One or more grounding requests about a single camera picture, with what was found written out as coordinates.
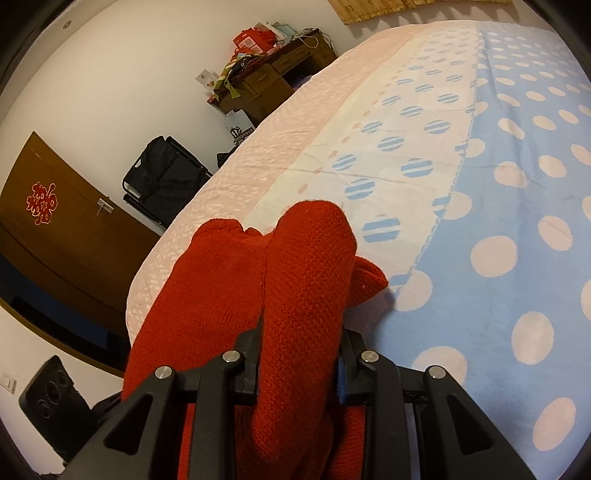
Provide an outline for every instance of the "triangular cutout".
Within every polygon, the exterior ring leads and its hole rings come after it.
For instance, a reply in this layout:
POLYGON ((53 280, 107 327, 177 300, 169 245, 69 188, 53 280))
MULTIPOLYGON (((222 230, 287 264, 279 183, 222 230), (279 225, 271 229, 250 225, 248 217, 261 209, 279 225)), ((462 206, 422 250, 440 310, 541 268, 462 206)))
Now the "triangular cutout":
POLYGON ((491 438, 455 395, 447 396, 447 405, 452 414, 460 450, 464 455, 481 452, 492 447, 491 438))
POLYGON ((105 439, 107 448, 118 450, 128 455, 138 453, 139 442, 144 433, 146 420, 152 406, 152 396, 144 395, 135 408, 119 422, 105 439))

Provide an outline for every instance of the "polka dot bed sheet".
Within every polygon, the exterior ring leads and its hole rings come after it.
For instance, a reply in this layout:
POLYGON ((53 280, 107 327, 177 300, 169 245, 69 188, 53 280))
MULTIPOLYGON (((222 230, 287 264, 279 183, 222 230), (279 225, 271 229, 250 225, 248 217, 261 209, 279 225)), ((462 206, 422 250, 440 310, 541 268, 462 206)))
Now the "polka dot bed sheet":
POLYGON ((398 365, 444 366, 534 475, 555 480, 591 430, 590 116, 589 81, 555 33, 448 21, 377 34, 304 85, 178 216, 132 284, 130 338, 208 218, 266 233, 297 201, 333 201, 389 278, 346 325, 398 365))

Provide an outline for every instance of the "brown door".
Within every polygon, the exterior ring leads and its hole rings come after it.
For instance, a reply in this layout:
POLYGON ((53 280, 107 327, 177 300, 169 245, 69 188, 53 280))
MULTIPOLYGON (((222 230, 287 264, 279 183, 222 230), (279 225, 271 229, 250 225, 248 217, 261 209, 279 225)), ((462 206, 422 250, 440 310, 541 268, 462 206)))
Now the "brown door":
POLYGON ((0 195, 0 225, 0 250, 9 250, 5 256, 22 273, 96 323, 126 334, 129 286, 159 237, 78 175, 35 132, 0 195), (2 235, 11 238, 2 241, 2 235), (79 298, 72 298, 73 291, 79 298))

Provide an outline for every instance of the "red knit fabric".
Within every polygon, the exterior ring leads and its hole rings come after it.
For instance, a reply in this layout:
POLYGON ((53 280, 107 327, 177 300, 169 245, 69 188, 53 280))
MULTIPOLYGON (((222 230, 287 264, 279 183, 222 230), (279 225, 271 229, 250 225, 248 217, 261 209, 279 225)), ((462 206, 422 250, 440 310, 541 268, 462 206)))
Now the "red knit fabric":
MULTIPOLYGON (((345 307, 387 286, 355 257, 355 237, 329 202, 301 202, 262 236, 210 220, 178 259, 136 338, 123 397, 160 365, 178 371, 231 349, 264 312, 256 407, 236 408, 239 480, 357 480, 365 411, 334 398, 345 307)), ((178 478, 187 478, 194 407, 178 478)))

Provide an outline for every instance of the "golden patterned fabric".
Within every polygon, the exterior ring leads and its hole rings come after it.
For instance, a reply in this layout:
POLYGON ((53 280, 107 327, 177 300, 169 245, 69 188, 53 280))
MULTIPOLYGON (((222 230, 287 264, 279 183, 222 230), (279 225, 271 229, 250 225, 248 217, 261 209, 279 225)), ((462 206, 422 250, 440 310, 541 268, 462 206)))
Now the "golden patterned fabric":
MULTIPOLYGON (((345 25, 361 22, 380 15, 411 10, 419 5, 457 0, 328 0, 345 25)), ((512 0, 476 0, 488 3, 510 4, 512 0)))

